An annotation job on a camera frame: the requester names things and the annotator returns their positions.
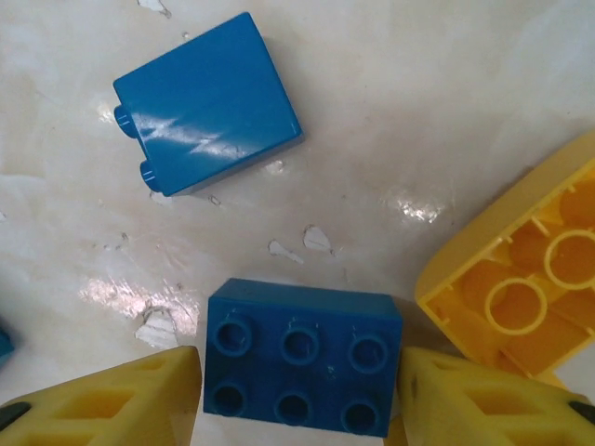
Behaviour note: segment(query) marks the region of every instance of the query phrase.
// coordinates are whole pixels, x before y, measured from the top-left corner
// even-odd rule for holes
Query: white floor
[[[447,348],[411,303],[417,274],[595,125],[593,1],[141,3],[1,7],[0,325],[18,351],[0,400],[154,352],[135,338],[150,308],[204,348],[206,300],[230,276],[390,293],[408,343]],[[112,81],[243,10],[307,141],[198,196],[150,196]],[[304,244],[310,225],[330,247]],[[595,397],[588,356],[561,377]],[[380,442],[201,414],[194,444]]]

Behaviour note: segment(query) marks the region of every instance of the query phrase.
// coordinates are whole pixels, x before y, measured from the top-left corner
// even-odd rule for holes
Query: blue toy block
[[[208,305],[204,410],[386,437],[402,326],[389,295],[230,279]]]
[[[117,79],[114,115],[139,141],[140,173],[169,196],[301,140],[302,130],[248,13]]]
[[[4,363],[8,361],[8,358],[10,357],[14,349],[15,348],[12,346],[8,334],[0,330],[0,367],[2,367]]]

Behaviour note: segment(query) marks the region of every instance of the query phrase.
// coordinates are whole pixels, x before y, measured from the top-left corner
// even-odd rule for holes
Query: white tile floor
[[[152,353],[134,336],[150,307],[202,346],[230,276],[391,293],[408,342],[444,347],[411,304],[425,262],[595,125],[589,0],[163,3],[170,17],[136,0],[3,2],[0,317],[18,351],[0,400]],[[150,197],[112,80],[243,10],[308,139],[198,196]],[[309,225],[333,254],[304,245]],[[589,353],[561,375],[595,397]],[[196,429],[196,445],[379,444],[206,415]]]

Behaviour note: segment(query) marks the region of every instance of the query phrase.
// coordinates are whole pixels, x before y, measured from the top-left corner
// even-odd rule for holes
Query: marble floor
[[[498,193],[595,125],[592,0],[0,10],[0,325],[17,345],[0,400],[157,348],[204,351],[206,300],[231,276],[390,293],[407,343],[448,349],[412,303],[417,274]],[[244,10],[306,141],[199,194],[150,194],[142,151],[114,122],[112,81]],[[138,332],[156,308],[175,333]],[[594,364],[588,349],[559,375],[595,397]],[[200,414],[193,444],[380,441]]]

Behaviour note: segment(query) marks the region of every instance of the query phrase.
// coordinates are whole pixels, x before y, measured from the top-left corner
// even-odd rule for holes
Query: yellow plastic
[[[416,301],[468,358],[561,386],[554,369],[595,339],[595,132],[447,243]]]
[[[568,405],[584,397],[470,361],[404,348],[398,389],[409,446],[595,444],[595,426]]]
[[[384,446],[407,446],[403,418],[398,416],[390,422],[389,436],[384,439]]]
[[[198,352],[180,347],[17,398],[32,409],[2,446],[187,446],[202,385]]]

